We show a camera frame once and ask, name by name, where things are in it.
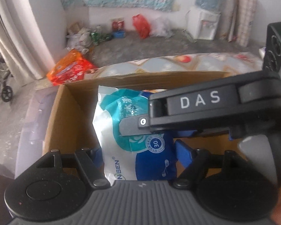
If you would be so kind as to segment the white teal wet wipes pack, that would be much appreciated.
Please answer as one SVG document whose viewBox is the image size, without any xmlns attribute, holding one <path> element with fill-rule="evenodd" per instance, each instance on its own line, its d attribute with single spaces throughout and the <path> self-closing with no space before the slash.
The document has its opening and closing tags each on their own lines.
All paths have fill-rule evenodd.
<svg viewBox="0 0 281 225">
<path fill-rule="evenodd" d="M 123 118 L 146 114 L 150 93 L 99 86 L 92 125 L 102 150 L 104 175 L 116 180 L 171 180 L 177 156 L 170 133 L 122 136 Z"/>
</svg>

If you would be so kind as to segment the brown cardboard box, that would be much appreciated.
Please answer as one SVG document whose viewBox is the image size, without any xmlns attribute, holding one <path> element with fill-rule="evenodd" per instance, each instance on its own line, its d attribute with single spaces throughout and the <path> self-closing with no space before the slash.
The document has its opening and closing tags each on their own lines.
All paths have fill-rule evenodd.
<svg viewBox="0 0 281 225">
<path fill-rule="evenodd" d="M 59 86 L 51 115 L 43 154 L 58 149 L 62 154 L 74 153 L 83 147 L 98 148 L 92 126 L 97 90 L 100 85 L 134 90 L 172 89 L 228 77 L 225 72 L 140 73 L 81 80 Z"/>
</svg>

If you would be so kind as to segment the orange red snack bag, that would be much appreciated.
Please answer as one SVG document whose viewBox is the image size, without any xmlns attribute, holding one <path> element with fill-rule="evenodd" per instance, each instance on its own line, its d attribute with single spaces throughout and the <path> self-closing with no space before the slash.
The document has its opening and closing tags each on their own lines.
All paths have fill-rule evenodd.
<svg viewBox="0 0 281 225">
<path fill-rule="evenodd" d="M 95 64 L 86 60 L 78 50 L 73 49 L 57 62 L 46 77 L 53 85 L 60 85 L 83 80 L 85 74 L 92 74 L 97 70 Z"/>
</svg>

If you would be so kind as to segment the blue small container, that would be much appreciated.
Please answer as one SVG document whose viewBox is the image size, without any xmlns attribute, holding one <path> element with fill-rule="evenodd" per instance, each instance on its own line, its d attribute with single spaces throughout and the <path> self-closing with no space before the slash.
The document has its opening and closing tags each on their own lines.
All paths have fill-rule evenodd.
<svg viewBox="0 0 281 225">
<path fill-rule="evenodd" d="M 126 33 L 125 31 L 121 30 L 121 31 L 114 31 L 113 32 L 113 37 L 116 39 L 122 39 L 126 37 Z"/>
</svg>

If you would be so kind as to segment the patterned folded mat boards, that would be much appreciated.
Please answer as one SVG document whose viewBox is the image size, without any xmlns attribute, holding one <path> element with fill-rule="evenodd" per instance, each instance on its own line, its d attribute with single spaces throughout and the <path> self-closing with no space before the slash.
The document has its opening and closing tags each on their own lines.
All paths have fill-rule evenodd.
<svg viewBox="0 0 281 225">
<path fill-rule="evenodd" d="M 216 38 L 247 47 L 258 0 L 220 0 Z"/>
</svg>

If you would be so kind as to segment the white water dispenser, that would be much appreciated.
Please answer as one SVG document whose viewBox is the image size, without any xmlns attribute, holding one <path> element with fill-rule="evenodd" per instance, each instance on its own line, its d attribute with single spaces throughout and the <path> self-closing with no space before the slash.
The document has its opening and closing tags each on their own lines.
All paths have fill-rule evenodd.
<svg viewBox="0 0 281 225">
<path fill-rule="evenodd" d="M 197 6 L 191 6 L 186 18 L 186 30 L 193 39 L 214 40 L 220 20 L 219 12 L 212 12 Z"/>
</svg>

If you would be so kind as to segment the red plastic bag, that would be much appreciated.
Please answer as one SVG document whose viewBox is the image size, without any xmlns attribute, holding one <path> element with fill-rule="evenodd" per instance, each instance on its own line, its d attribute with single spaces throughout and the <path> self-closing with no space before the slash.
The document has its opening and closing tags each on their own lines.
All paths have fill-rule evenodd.
<svg viewBox="0 0 281 225">
<path fill-rule="evenodd" d="M 133 16 L 132 24 L 142 39 L 145 39 L 149 36 L 151 27 L 149 22 L 143 15 L 138 14 Z"/>
</svg>

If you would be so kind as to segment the clear plastic bag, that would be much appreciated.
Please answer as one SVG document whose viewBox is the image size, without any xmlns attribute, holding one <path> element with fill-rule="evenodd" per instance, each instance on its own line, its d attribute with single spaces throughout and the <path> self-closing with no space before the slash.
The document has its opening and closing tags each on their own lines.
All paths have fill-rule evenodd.
<svg viewBox="0 0 281 225">
<path fill-rule="evenodd" d="M 164 17 L 158 17 L 151 22 L 151 37 L 170 38 L 173 36 L 170 21 Z"/>
</svg>

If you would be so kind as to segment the red can box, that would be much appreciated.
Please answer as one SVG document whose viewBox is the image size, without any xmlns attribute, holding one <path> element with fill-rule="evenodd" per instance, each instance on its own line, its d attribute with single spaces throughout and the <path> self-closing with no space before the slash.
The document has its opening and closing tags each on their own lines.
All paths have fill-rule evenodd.
<svg viewBox="0 0 281 225">
<path fill-rule="evenodd" d="M 113 32 L 123 31 L 125 29 L 124 18 L 114 18 L 111 20 L 111 29 Z"/>
</svg>

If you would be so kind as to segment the white curtain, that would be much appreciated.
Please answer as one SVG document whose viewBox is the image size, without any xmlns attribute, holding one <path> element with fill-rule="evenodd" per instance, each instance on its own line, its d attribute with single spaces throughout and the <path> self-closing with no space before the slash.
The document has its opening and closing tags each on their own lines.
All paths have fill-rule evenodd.
<svg viewBox="0 0 281 225">
<path fill-rule="evenodd" d="M 0 0 L 0 52 L 16 82 L 42 79 L 66 51 L 60 0 Z"/>
</svg>

